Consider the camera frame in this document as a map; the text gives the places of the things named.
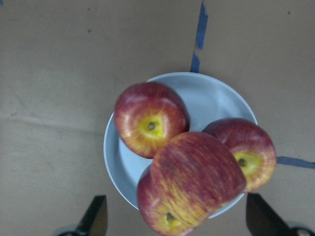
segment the artificial apple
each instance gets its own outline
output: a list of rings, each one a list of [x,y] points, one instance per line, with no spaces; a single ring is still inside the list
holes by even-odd
[[[160,235],[184,236],[194,228],[172,217],[152,184],[150,170],[141,177],[137,188],[137,202],[145,222]]]
[[[246,177],[245,192],[253,192],[271,178],[277,156],[274,144],[260,126],[243,118],[223,118],[208,124],[203,132],[225,144]]]
[[[180,96],[156,82],[128,87],[116,101],[114,121],[126,146],[149,159],[190,126],[189,114]]]
[[[203,132],[172,138],[155,154],[150,171],[167,212],[190,227],[198,227],[246,186],[232,153]]]

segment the light blue plate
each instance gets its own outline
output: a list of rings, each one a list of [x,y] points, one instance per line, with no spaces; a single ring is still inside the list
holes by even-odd
[[[191,131],[202,131],[210,122],[226,117],[245,118],[257,124],[247,102],[234,89],[215,78],[198,73],[175,72],[151,78],[150,81],[165,84],[181,96],[190,115]],[[104,159],[116,189],[138,209],[137,185],[152,160],[136,155],[125,146],[115,128],[113,114],[105,131]],[[209,218],[229,210],[243,196],[239,195]]]

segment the red apple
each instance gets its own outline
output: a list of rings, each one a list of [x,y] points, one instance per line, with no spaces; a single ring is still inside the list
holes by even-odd
[[[202,224],[246,186],[232,153],[203,132],[172,138],[155,154],[150,171],[165,210],[190,227]]]
[[[150,171],[147,171],[139,181],[137,201],[145,222],[160,235],[184,236],[194,229],[175,219],[168,212],[168,208],[152,184]]]
[[[271,178],[277,162],[274,144],[260,126],[243,118],[223,118],[203,132],[225,144],[242,168],[247,180],[245,192],[253,192]]]
[[[189,114],[180,96],[156,82],[128,87],[116,101],[114,121],[126,146],[149,159],[190,126]]]

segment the apple skin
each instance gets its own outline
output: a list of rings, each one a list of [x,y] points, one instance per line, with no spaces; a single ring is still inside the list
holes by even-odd
[[[156,82],[128,87],[115,103],[114,121],[125,145],[148,159],[190,126],[181,97],[172,88]]]
[[[142,175],[137,188],[137,202],[140,214],[147,225],[163,236],[185,236],[194,230],[178,220],[168,220],[168,209],[156,192],[150,170]]]
[[[175,136],[155,154],[150,170],[168,211],[191,227],[201,225],[246,186],[232,153],[203,132]]]
[[[247,180],[245,192],[253,192],[269,181],[277,156],[270,136],[260,126],[243,118],[223,118],[208,124],[203,132],[226,145],[242,165]]]

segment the black object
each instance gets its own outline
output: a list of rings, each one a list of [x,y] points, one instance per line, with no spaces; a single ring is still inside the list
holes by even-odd
[[[246,225],[252,236],[315,236],[304,228],[290,228],[256,193],[247,195]]]
[[[106,196],[95,196],[89,208],[74,231],[58,236],[104,236],[107,230]]]

